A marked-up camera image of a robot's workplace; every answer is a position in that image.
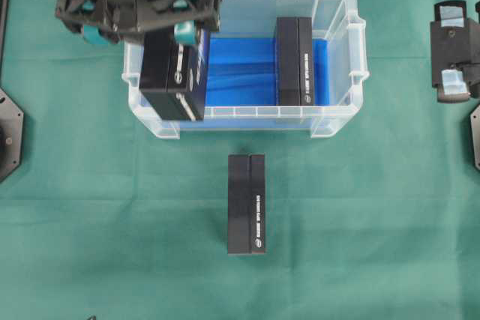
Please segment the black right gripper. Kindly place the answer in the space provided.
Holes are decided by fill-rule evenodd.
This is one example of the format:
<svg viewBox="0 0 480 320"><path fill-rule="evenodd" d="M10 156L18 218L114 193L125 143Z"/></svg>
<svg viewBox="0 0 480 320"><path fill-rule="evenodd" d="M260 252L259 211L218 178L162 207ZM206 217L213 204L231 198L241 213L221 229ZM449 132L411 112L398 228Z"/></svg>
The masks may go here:
<svg viewBox="0 0 480 320"><path fill-rule="evenodd" d="M434 5L430 22L431 84L439 102L479 98L479 22L464 0Z"/></svg>

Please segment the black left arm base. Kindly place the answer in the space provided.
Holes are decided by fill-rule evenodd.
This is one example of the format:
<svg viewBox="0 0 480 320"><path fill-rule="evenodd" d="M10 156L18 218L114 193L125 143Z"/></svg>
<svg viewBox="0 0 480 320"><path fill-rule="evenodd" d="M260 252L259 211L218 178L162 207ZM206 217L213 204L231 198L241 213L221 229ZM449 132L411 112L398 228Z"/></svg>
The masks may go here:
<svg viewBox="0 0 480 320"><path fill-rule="evenodd" d="M24 112L1 90L1 181L6 179L22 159Z"/></svg>

